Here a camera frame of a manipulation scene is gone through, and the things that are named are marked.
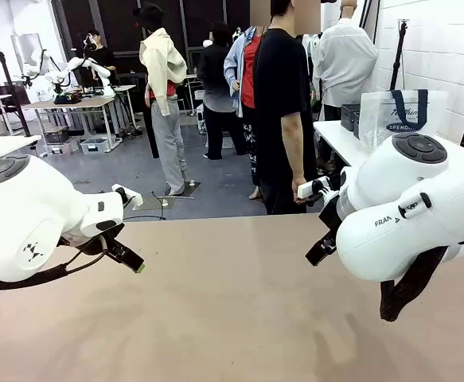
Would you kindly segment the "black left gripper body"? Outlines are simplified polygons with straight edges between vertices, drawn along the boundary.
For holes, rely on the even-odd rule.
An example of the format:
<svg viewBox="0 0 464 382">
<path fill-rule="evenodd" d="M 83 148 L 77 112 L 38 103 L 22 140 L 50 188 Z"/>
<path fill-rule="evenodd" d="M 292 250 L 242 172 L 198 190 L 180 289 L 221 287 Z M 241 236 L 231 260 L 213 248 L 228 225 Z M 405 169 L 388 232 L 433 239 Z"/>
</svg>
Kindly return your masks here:
<svg viewBox="0 0 464 382">
<path fill-rule="evenodd" d="M 91 238 L 87 243 L 80 246 L 80 250 L 85 255 L 99 255 L 104 249 L 113 257 L 120 257 L 124 253 L 123 245 L 116 239 L 119 233 L 123 230 L 124 224 L 119 224 L 113 228 L 101 232 L 94 238 Z"/>
</svg>

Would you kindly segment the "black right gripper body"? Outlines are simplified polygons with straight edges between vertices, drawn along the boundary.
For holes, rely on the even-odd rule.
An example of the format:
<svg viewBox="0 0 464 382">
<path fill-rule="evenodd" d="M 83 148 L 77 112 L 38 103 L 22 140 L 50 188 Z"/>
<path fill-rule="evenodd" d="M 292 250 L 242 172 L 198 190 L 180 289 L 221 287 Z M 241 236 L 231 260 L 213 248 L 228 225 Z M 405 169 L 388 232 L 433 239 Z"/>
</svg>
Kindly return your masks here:
<svg viewBox="0 0 464 382">
<path fill-rule="evenodd" d="M 339 200 L 338 191 L 329 191 L 323 196 L 323 208 L 319 214 L 320 220 L 329 229 L 329 236 L 336 237 L 337 230 L 341 225 L 341 218 L 337 213 L 337 202 Z"/>
</svg>

